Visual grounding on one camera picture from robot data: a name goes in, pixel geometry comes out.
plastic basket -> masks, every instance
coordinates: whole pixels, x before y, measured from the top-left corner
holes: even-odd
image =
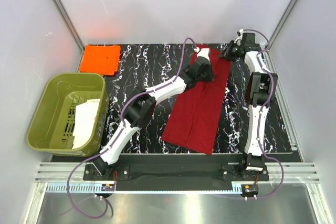
[[[90,140],[72,149],[76,106],[99,98]],[[96,73],[63,73],[52,78],[42,95],[27,133],[28,145],[59,156],[90,156],[100,147],[109,97],[104,78]]]

orange cloth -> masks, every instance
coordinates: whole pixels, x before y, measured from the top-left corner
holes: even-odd
[[[120,46],[86,45],[79,71],[112,76],[118,71],[120,51]]]

black marble table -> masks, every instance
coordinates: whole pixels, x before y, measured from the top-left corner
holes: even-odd
[[[221,50],[226,45],[208,46]],[[106,77],[110,105],[102,145],[106,144],[118,127],[120,111],[134,87],[151,87],[174,76],[180,64],[181,52],[181,44],[121,45],[118,73]],[[184,66],[190,62],[192,53],[192,46],[188,44]],[[232,63],[213,153],[239,153],[244,150],[249,123],[244,94],[249,76],[247,66],[242,61]],[[175,99],[176,97],[169,98],[155,108],[150,124],[133,135],[124,148],[124,153],[195,153],[161,139]],[[292,152],[277,100],[268,112],[265,132],[267,152]]]

red towel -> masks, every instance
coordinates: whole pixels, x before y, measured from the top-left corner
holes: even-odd
[[[210,61],[215,74],[214,80],[199,82],[196,87],[177,97],[162,135],[164,141],[212,154],[231,67],[231,62],[219,59],[218,54],[219,51],[211,49]],[[194,53],[191,63],[195,61],[196,56],[197,53]]]

gray floor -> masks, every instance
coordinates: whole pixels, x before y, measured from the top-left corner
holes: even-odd
[[[270,185],[260,185],[262,195],[272,191]],[[73,194],[75,202],[88,194]],[[224,197],[239,198],[237,195]],[[48,193],[45,196],[38,223],[317,223],[307,189],[301,184],[286,184],[274,196],[262,200],[232,200],[221,195],[112,195],[114,214],[111,210],[101,219],[87,219],[71,210],[66,194]],[[80,204],[87,214],[99,215],[105,204],[98,199],[89,199]]]

